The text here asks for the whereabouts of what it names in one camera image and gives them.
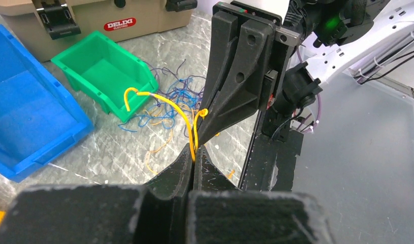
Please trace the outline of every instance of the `screw hole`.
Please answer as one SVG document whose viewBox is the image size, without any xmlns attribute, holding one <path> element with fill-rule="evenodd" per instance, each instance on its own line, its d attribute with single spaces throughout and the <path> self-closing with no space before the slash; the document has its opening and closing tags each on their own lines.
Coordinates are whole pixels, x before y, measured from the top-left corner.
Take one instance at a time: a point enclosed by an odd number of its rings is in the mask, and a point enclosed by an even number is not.
<svg viewBox="0 0 414 244">
<path fill-rule="evenodd" d="M 244 81 L 244 74 L 243 73 L 238 73 L 237 74 L 237 76 L 235 77 L 235 81 L 237 82 L 237 83 L 241 83 L 241 82 L 243 82 Z"/>
<path fill-rule="evenodd" d="M 247 37 L 247 43 L 249 45 L 254 45 L 256 43 L 256 38 L 254 37 L 254 35 L 248 35 L 248 37 Z"/>
<path fill-rule="evenodd" d="M 280 36 L 280 40 L 281 40 L 282 42 L 286 42 L 286 41 L 288 40 L 288 38 L 287 38 L 285 35 L 281 35 L 281 36 Z"/>
</svg>

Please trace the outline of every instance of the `gray panel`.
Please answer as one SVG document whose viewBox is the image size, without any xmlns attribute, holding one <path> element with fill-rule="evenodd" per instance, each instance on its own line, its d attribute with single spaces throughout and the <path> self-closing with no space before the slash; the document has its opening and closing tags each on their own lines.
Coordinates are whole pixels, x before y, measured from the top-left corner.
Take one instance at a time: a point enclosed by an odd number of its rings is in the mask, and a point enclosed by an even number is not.
<svg viewBox="0 0 414 244">
<path fill-rule="evenodd" d="M 322 98 L 293 191 L 319 200 L 337 243 L 414 243 L 414 99 L 346 75 Z"/>
</svg>

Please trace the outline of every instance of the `white metal frame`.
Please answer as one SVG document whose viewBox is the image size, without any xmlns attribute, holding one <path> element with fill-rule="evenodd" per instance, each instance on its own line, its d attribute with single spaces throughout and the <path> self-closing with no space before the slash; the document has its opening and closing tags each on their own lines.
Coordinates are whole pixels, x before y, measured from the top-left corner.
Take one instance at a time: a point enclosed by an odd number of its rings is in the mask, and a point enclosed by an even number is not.
<svg viewBox="0 0 414 244">
<path fill-rule="evenodd" d="M 410 37 L 411 33 L 414 33 L 414 2 L 395 9 L 389 14 L 378 16 L 373 28 L 360 39 L 341 47 L 332 47 L 329 52 L 307 59 L 306 69 L 313 79 L 319 78 L 321 80 L 321 85 L 328 83 L 337 74 L 361 59 L 374 58 L 385 48 L 402 47 L 405 45 L 405 39 Z M 390 49 L 389 52 L 383 52 L 383 54 L 388 55 L 394 50 L 396 48 Z"/>
</svg>

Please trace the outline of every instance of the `gray table surface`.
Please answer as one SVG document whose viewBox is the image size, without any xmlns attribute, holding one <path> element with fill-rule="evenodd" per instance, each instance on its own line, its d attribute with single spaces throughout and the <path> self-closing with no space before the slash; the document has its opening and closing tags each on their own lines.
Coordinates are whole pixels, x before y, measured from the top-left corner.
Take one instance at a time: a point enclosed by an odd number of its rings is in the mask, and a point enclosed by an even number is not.
<svg viewBox="0 0 414 244">
<path fill-rule="evenodd" d="M 119 44 L 156 67 L 176 70 L 186 59 L 181 77 L 206 75 L 210 18 L 195 12 L 188 27 Z M 74 95 L 95 131 L 20 184 L 0 176 L 0 209 L 34 184 L 142 184 L 151 179 L 146 155 L 166 142 L 170 131 L 161 126 L 139 129 L 137 121 L 128 128 L 138 133 L 122 131 L 118 118 L 75 93 L 56 66 L 44 66 Z M 172 77 L 162 76 L 161 87 L 172 82 Z M 203 84 L 195 80 L 193 88 L 200 90 Z M 324 87 L 322 98 L 321 123 L 304 137 L 293 191 L 318 199 L 337 243 L 414 243 L 414 100 L 377 82 L 359 86 L 345 75 Z M 236 170 L 235 184 L 253 124 L 251 117 L 206 145 L 224 174 Z M 150 156 L 155 171 L 169 165 L 187 143 L 184 129 L 178 120 L 171 143 Z"/>
</svg>

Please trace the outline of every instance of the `beige toolbox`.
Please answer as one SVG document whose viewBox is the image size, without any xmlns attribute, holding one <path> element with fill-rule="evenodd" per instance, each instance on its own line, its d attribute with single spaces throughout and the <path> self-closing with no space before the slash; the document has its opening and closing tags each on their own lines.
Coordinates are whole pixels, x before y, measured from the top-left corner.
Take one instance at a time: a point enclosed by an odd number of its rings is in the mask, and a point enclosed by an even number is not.
<svg viewBox="0 0 414 244">
<path fill-rule="evenodd" d="M 197 0 L 0 0 L 0 14 L 41 62 L 93 31 L 113 41 L 189 24 Z"/>
</svg>

